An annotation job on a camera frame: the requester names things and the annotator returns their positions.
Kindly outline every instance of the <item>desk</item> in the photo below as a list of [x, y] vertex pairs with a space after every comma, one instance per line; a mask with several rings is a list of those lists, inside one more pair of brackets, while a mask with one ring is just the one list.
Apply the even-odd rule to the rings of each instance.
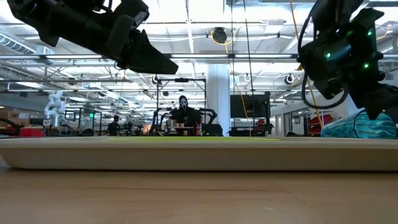
[[398, 220], [395, 173], [106, 172], [8, 169], [7, 224], [370, 224]]

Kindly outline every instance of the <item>ceiling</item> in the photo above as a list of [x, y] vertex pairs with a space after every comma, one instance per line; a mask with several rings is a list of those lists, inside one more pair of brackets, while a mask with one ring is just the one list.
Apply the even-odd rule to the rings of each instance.
[[[232, 6], [225, 4], [225, 0], [144, 0], [149, 6], [150, 16], [143, 24], [139, 26], [140, 30], [145, 29], [151, 44], [159, 51], [165, 54], [296, 54], [297, 41], [295, 38], [294, 22], [290, 10], [289, 1], [275, 0], [252, 1], [247, 0], [246, 13], [241, 1], [235, 1]], [[294, 1], [293, 9], [298, 30], [307, 17], [309, 10], [313, 6], [311, 0]], [[117, 7], [120, 0], [113, 1], [113, 9]], [[366, 1], [362, 7], [370, 4]], [[396, 9], [394, 7], [376, 8], [385, 12], [384, 17], [376, 21], [377, 25], [377, 46], [385, 54], [398, 53], [393, 47], [398, 33], [396, 24]], [[228, 45], [216, 44], [211, 33], [215, 27], [223, 27], [227, 33]], [[310, 40], [312, 36], [312, 26], [309, 25], [306, 31], [304, 43]], [[7, 5], [6, 0], [0, 0], [0, 34], [12, 37], [19, 43], [22, 43], [32, 49], [37, 46], [45, 46], [54, 51], [56, 55], [91, 55], [93, 52], [73, 44], [67, 40], [60, 39], [56, 47], [51, 47], [43, 43], [37, 31], [30, 26], [23, 24], [15, 19]], [[0, 45], [0, 54], [20, 55], [15, 50]], [[159, 75], [160, 78], [206, 78], [208, 75], [208, 64], [214, 61], [205, 58], [195, 60], [187, 58], [185, 60], [174, 60], [178, 63], [179, 69], [176, 75]], [[76, 78], [77, 80], [91, 80], [91, 85], [103, 90], [114, 89], [124, 91], [114, 91], [121, 95], [128, 104], [139, 104], [141, 109], [148, 112], [152, 111], [155, 104], [155, 85], [152, 84], [153, 75], [145, 73], [135, 73], [130, 70], [119, 71], [113, 66], [113, 62], [105, 60], [54, 60], [51, 65], [39, 63], [32, 60], [0, 60], [3, 68], [0, 77], [3, 79], [44, 79], [44, 80], [67, 80]], [[386, 70], [393, 69], [394, 61], [386, 60], [388, 63]], [[300, 71], [296, 71], [299, 64], [295, 60], [282, 60], [274, 58], [272, 60], [254, 60], [249, 66], [247, 60], [237, 60], [231, 69], [231, 75], [234, 75], [236, 84], [231, 82], [231, 88], [249, 91], [251, 81], [247, 74], [252, 74], [253, 88], [258, 90], [265, 89], [297, 89], [300, 80], [287, 86], [284, 83], [286, 75], [292, 73], [295, 77], [300, 77]], [[65, 90], [84, 90], [90, 89], [90, 83], [77, 83], [69, 85], [67, 83], [42, 83], [44, 89], [65, 89]], [[19, 84], [7, 85], [8, 89], [26, 90], [28, 86]], [[181, 94], [187, 95], [195, 107], [202, 107], [204, 104], [204, 94], [201, 90], [201, 83], [174, 83], [170, 82], [164, 86], [164, 90], [170, 90], [168, 96], [160, 94], [160, 99], [164, 106], [173, 105], [173, 101]], [[171, 90], [189, 90], [184, 92]], [[94, 103], [115, 103], [110, 97], [98, 96], [96, 92], [78, 92], [65, 93], [65, 95], [85, 98], [86, 102]], [[273, 99], [283, 97], [283, 92], [272, 92]], [[124, 110], [128, 108], [112, 108], [115, 110]]]

